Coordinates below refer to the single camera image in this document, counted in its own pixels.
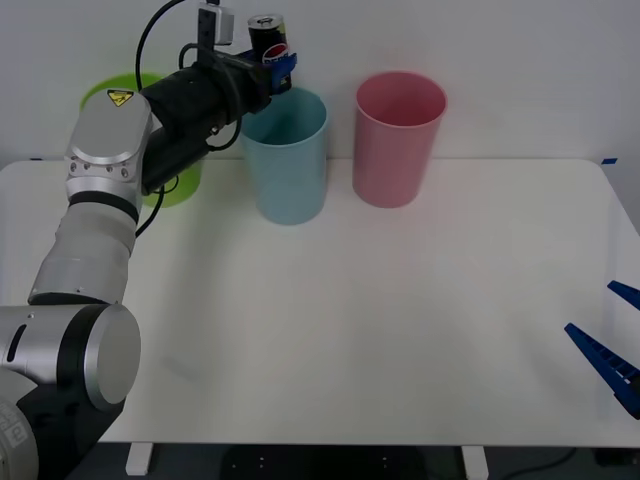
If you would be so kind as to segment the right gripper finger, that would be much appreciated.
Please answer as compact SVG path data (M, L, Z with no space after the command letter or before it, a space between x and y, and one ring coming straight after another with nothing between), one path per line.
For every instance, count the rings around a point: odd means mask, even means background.
M597 342L573 323L564 331L613 392L621 406L639 419L639 369Z
M607 288L625 300L636 310L640 310L640 291L618 281L611 281Z

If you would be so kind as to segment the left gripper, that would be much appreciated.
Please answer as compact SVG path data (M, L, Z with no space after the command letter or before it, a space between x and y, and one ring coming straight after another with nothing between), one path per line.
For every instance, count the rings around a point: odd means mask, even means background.
M297 54L266 63L256 63L252 49L231 55L216 52L218 62L212 56L198 53L198 64L207 77L226 97L229 108L236 112L234 89L240 98L243 114L256 114L271 103L271 94L283 94L292 88L292 72L297 65Z

